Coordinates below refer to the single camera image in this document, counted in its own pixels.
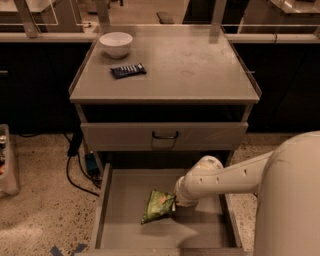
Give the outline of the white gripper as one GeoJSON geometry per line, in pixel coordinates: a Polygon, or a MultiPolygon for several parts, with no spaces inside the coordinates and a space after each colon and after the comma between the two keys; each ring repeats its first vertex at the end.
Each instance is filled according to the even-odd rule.
{"type": "Polygon", "coordinates": [[[176,196],[176,204],[183,207],[195,206],[198,199],[191,196],[185,186],[185,177],[180,177],[174,187],[174,194],[176,196]]]}

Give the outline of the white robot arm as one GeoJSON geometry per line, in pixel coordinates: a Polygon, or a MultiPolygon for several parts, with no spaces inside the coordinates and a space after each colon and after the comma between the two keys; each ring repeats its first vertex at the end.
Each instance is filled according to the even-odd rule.
{"type": "Polygon", "coordinates": [[[319,131],[228,167],[205,156],[175,185],[182,206],[229,193],[258,195],[254,256],[320,256],[319,131]]]}

